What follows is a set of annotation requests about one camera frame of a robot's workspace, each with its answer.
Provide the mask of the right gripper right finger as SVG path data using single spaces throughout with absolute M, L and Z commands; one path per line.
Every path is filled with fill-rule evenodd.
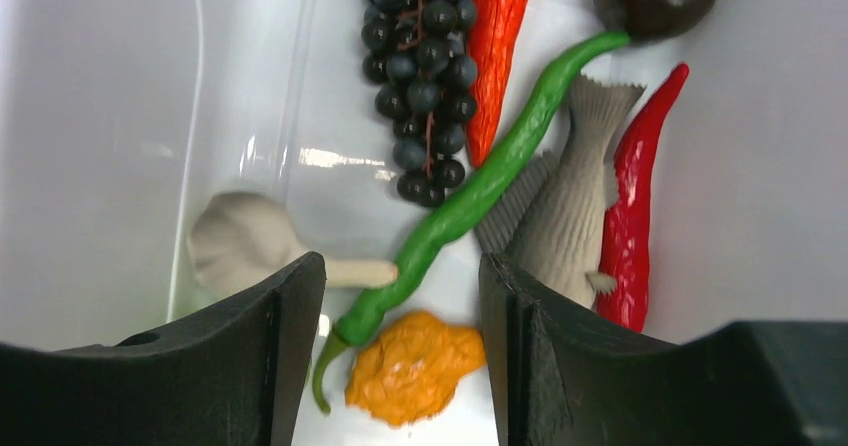
M 847 326 L 737 321 L 674 345 L 550 290 L 507 257 L 479 265 L 502 445 L 843 445 Z

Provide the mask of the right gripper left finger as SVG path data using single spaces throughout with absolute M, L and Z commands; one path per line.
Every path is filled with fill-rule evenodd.
M 288 445 L 326 283 L 309 252 L 114 346 L 1 348 L 5 445 Z

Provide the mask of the white plastic bin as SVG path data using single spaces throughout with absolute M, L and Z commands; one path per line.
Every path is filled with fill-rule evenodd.
M 281 202 L 306 242 L 391 258 L 424 216 L 394 193 L 365 0 L 1 0 L 1 348 L 114 346 L 218 301 L 186 235 L 216 194 Z M 847 0 L 717 0 L 689 33 L 586 73 L 655 91 L 680 62 L 653 176 L 646 335 L 847 326 Z M 406 310 L 481 326 L 467 235 Z M 325 290 L 314 363 L 355 300 Z M 486 366 L 398 429 L 347 407 L 353 353 L 305 382 L 288 445 L 502 445 Z

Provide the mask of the dark toy grapes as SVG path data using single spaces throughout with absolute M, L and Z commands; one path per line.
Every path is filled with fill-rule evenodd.
M 360 36 L 365 78 L 378 86 L 376 112 L 391 121 L 396 188 L 405 201 L 436 208 L 466 177 L 457 155 L 478 102 L 478 66 L 467 41 L 475 0 L 366 0 Z

